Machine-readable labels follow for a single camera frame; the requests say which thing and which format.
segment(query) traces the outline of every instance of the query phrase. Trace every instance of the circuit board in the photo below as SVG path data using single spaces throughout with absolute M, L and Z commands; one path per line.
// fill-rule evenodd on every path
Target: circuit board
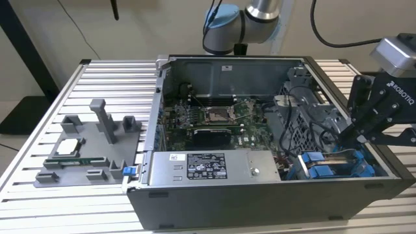
M 249 148 L 277 154 L 261 104 L 256 99 L 236 98 L 231 106 L 192 106 L 180 101 L 165 107 L 164 122 L 168 151 L 201 150 L 195 146 L 193 135 L 199 130 L 208 130 L 231 133 L 229 143 L 215 147 L 216 150 Z

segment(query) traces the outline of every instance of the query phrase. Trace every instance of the black pole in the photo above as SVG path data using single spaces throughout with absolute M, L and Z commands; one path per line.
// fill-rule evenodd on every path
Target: black pole
M 8 0 L 0 0 L 0 25 L 47 100 L 52 103 L 57 97 L 59 88 Z

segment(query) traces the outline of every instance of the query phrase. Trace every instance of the barcode label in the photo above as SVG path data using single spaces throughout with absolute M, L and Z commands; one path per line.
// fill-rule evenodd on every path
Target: barcode label
M 184 161 L 185 154 L 171 154 L 169 160 L 171 161 Z

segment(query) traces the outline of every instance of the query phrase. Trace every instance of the aluminum table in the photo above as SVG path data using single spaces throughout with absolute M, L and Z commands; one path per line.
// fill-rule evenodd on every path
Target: aluminum table
M 337 59 L 317 60 L 317 64 L 348 97 L 353 76 L 359 73 L 356 69 Z M 0 234 L 153 233 L 143 229 L 121 185 L 35 188 L 32 183 L 63 131 L 64 116 L 77 114 L 81 121 L 97 121 L 88 107 L 93 98 L 105 98 L 105 111 L 115 120 L 135 115 L 136 120 L 143 121 L 136 154 L 136 162 L 141 162 L 155 70 L 155 61 L 145 60 L 93 60 L 77 67 L 0 178 Z M 396 125 L 387 132 L 399 135 L 407 126 Z M 416 176 L 416 148 L 392 146 L 391 149 Z M 416 186 L 395 199 L 373 202 L 348 221 L 175 230 L 173 233 L 416 233 Z

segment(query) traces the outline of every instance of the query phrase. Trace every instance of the white label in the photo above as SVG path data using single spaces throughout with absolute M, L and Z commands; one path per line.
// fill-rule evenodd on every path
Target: white label
M 232 71 L 233 67 L 232 66 L 223 66 L 221 71 Z
M 169 160 L 171 161 L 184 161 L 185 154 L 171 154 Z

